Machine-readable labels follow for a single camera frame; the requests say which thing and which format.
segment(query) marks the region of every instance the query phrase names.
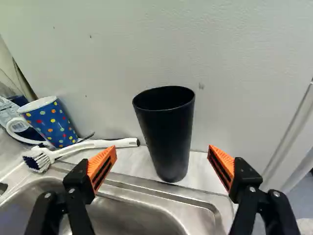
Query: blue mug with colorful dots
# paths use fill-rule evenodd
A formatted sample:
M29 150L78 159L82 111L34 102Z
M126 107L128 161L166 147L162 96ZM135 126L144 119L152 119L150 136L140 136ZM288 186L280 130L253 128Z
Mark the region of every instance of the blue mug with colorful dots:
M31 125L39 134L57 148L77 142L76 132L56 96L32 101L17 112L23 117L15 118Z

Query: sink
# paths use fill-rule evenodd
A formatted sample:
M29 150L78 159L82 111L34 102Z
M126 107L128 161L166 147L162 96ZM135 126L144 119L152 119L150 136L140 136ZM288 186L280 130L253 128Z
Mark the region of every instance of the sink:
M56 162L40 175L20 165L3 177L8 189L0 197L0 234L23 235L37 197L63 191L73 167ZM97 235L225 235L234 217L224 195L112 172L86 207ZM59 234L72 234L67 216Z

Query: countertop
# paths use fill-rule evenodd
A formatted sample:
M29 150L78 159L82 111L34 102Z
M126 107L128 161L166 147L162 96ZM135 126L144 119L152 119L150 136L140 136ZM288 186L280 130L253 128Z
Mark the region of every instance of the countertop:
M0 129L0 174L4 175L15 165L22 162L21 153L31 146L17 142L4 130ZM91 158L101 149L88 149L76 154L67 155L60 160L77 164L83 158ZM162 180L158 177L146 146L120 148L116 150L117 161L112 171L116 173L151 179ZM207 160L207 153L190 152L188 173L176 185L227 195L214 169Z
M90 158L101 149L89 149L60 160L77 164L82 158ZM158 177L146 146L116 149L117 161L111 171L156 181ZM207 160L207 153L190 152L189 167L184 179L176 185L227 195L213 167Z

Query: black cup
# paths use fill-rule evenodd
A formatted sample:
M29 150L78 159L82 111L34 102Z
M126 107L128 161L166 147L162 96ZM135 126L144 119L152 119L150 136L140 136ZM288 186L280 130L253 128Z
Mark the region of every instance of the black cup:
M167 182L187 174L195 94L186 87L146 90L133 106L158 176Z

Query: screw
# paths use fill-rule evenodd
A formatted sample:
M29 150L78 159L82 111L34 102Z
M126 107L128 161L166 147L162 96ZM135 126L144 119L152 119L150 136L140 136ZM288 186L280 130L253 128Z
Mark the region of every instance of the screw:
M74 193L75 189L74 188L71 188L68 192L69 193Z
M277 191L274 191L273 194L274 194L275 197L279 197L280 196L280 193L277 192Z
M51 193L47 193L46 195L45 195L45 198L49 198L51 196Z

